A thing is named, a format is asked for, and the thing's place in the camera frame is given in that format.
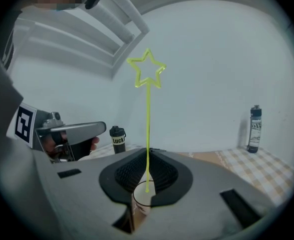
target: checkered tablecloth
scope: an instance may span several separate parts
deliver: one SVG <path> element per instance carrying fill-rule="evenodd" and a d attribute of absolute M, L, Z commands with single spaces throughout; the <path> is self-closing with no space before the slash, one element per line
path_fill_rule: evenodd
<path fill-rule="evenodd" d="M 126 146 L 127 151 L 138 148 L 141 146 Z M 81 160 L 110 155 L 114 155 L 111 144 L 91 152 Z M 223 159 L 227 165 L 225 168 L 265 193 L 276 206 L 286 201 L 294 191 L 294 167 L 287 165 L 263 148 L 259 148 L 257 153 L 249 153 L 244 148 L 220 150 L 213 152 L 213 156 Z"/>

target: white wall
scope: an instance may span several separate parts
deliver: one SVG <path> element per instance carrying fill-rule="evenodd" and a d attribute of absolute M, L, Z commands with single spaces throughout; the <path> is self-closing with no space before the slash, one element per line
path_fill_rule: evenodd
<path fill-rule="evenodd" d="M 200 152 L 244 145 L 249 110 L 259 104 L 261 147 L 294 164 L 294 60 L 269 17 L 213 0 L 176 3 L 143 17 L 151 31 L 130 57 L 151 48 L 167 64 L 162 89 L 152 89 L 152 147 Z M 128 28 L 135 31 L 132 23 Z M 145 88 L 134 87 L 128 64 L 111 80 L 43 59 L 16 60 L 12 78 L 25 103 L 59 111 L 68 124 L 119 125 L 131 143 L 144 145 Z M 101 139 L 101 146 L 110 143 L 109 133 Z"/>

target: star shape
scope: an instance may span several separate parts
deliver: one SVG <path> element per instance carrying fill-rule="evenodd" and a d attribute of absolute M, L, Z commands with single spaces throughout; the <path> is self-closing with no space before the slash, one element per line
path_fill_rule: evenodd
<path fill-rule="evenodd" d="M 140 80 L 141 77 L 141 70 L 140 68 L 135 64 L 136 62 L 144 62 L 146 58 L 149 57 L 151 62 L 155 65 L 158 65 L 160 68 L 156 71 L 156 81 L 150 77 L 147 77 L 143 80 Z M 159 61 L 156 61 L 151 53 L 151 50 L 149 48 L 146 49 L 146 51 L 143 53 L 143 56 L 141 58 L 127 58 L 127 63 L 130 64 L 131 67 L 133 67 L 137 74 L 136 74 L 136 80 L 135 80 L 135 87 L 140 87 L 144 84 L 153 84 L 157 88 L 161 88 L 161 81 L 160 81 L 160 73 L 165 70 L 167 67 L 166 64 L 161 63 Z"/>

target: hand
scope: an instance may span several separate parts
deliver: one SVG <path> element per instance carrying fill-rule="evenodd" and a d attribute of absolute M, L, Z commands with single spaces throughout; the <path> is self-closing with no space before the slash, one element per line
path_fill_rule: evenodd
<path fill-rule="evenodd" d="M 67 134 L 65 132 L 61 132 L 61 137 L 64 141 L 67 141 Z M 94 137 L 91 142 L 90 150 L 95 150 L 97 148 L 96 144 L 100 141 L 98 137 Z M 46 153 L 50 156 L 57 154 L 58 152 L 55 150 L 56 143 L 52 139 L 51 134 L 48 134 L 42 138 L 42 146 Z"/>

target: black rubber pad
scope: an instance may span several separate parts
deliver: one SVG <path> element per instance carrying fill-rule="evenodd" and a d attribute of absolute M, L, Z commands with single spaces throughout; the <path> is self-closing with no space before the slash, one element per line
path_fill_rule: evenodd
<path fill-rule="evenodd" d="M 80 173 L 81 171 L 79 169 L 71 169 L 71 170 L 58 172 L 58 176 L 62 179 L 62 178 L 70 177 Z"/>
<path fill-rule="evenodd" d="M 105 167 L 99 183 L 114 202 L 131 205 L 131 195 L 146 170 L 146 149 Z M 151 206 L 171 205 L 181 199 L 191 188 L 192 173 L 183 164 L 151 149 L 149 171 L 155 183 L 156 195 Z"/>
<path fill-rule="evenodd" d="M 220 195 L 243 229 L 261 219 L 261 216 L 234 189 L 221 192 Z"/>

